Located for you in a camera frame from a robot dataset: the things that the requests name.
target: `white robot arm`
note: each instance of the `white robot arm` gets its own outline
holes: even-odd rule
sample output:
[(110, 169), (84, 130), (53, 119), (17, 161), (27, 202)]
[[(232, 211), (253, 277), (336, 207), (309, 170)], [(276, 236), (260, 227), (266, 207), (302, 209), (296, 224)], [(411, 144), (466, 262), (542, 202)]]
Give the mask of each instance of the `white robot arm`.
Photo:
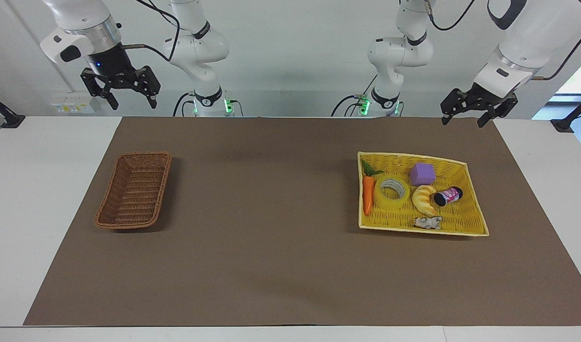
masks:
[(132, 89), (145, 95), (151, 107), (156, 108), (158, 79), (149, 66), (132, 66), (122, 46), (121, 25), (115, 23), (101, 0), (42, 1), (58, 25), (40, 44), (50, 60), (64, 64), (84, 57), (90, 65), (81, 74), (84, 84), (92, 96), (106, 99), (114, 110), (119, 104), (111, 89)]
[(434, 48), (427, 37), (430, 22), (424, 0), (403, 0), (396, 17), (402, 38), (375, 39), (369, 46), (368, 58), (377, 68), (377, 82), (368, 95), (369, 116), (390, 115), (394, 111), (404, 77), (397, 67), (422, 67), (429, 63)]
[(440, 104), (442, 123), (468, 110), (484, 110), (478, 125), (506, 117), (518, 103), (514, 91), (552, 54), (581, 32), (581, 0), (489, 0), (488, 12), (506, 36), (466, 93), (454, 89)]
[[(225, 92), (215, 70), (206, 65), (227, 58), (229, 44), (221, 33), (212, 29), (206, 20), (200, 0), (169, 0), (184, 34), (178, 38), (176, 52), (170, 61), (189, 75), (195, 88), (195, 113), (200, 116), (232, 116)], [(170, 52), (173, 41), (164, 45)]]

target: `yellow wicker basket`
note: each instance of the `yellow wicker basket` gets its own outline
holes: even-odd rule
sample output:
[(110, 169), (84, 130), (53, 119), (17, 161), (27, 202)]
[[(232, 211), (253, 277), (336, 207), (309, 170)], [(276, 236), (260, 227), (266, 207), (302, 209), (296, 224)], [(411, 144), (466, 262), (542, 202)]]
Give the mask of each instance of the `yellow wicker basket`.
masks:
[[(444, 207), (436, 206), (433, 203), (438, 214), (442, 216), (440, 230), (414, 227), (415, 218), (425, 217), (425, 215), (418, 212), (410, 197), (399, 210), (394, 212), (389, 212), (373, 204), (371, 214), (365, 216), (362, 209), (362, 177), (364, 173), (362, 172), (361, 159), (371, 164), (373, 169), (384, 171), (384, 173), (376, 175), (375, 179), (386, 175), (394, 176), (401, 178), (406, 184), (410, 184), (409, 173), (416, 163), (432, 164), (436, 173), (436, 181), (432, 184), (434, 188), (445, 190), (451, 186), (458, 186), (463, 190), (464, 195), (459, 201)], [(360, 203), (358, 205), (358, 225), (360, 228), (426, 234), (488, 236), (487, 224), (478, 205), (470, 173), (468, 173), (468, 166), (464, 162), (416, 154), (358, 152), (358, 177), (360, 178)], [(415, 189), (415, 186), (409, 185), (410, 196)]]

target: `black can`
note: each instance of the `black can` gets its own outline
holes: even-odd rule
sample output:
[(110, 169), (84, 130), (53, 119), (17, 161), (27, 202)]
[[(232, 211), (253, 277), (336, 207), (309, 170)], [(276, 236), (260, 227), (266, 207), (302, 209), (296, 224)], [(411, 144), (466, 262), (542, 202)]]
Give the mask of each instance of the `black can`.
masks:
[(448, 188), (445, 191), (437, 192), (434, 195), (434, 202), (441, 207), (449, 203), (453, 203), (455, 201), (459, 201), (462, 197), (464, 197), (464, 192), (460, 188), (453, 186)]

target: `table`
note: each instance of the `table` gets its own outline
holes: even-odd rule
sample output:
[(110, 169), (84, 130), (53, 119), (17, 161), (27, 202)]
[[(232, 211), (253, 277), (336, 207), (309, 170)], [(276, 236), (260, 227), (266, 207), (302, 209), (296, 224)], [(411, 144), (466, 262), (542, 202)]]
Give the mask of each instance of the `table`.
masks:
[[(0, 341), (581, 341), (581, 327), (20, 327), (119, 121), (28, 117), (0, 132)], [(581, 145), (546, 121), (495, 124), (581, 272)]]

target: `orange carrot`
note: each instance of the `orange carrot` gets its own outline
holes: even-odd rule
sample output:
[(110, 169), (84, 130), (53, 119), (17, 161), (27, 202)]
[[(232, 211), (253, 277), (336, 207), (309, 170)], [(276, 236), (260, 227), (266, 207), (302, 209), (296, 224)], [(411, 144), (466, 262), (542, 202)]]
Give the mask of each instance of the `orange carrot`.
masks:
[(362, 177), (362, 204), (365, 215), (370, 215), (373, 209), (373, 191), (375, 190), (375, 178), (373, 176), (383, 173), (381, 170), (373, 170), (364, 160), (362, 162), (362, 171), (365, 173)]

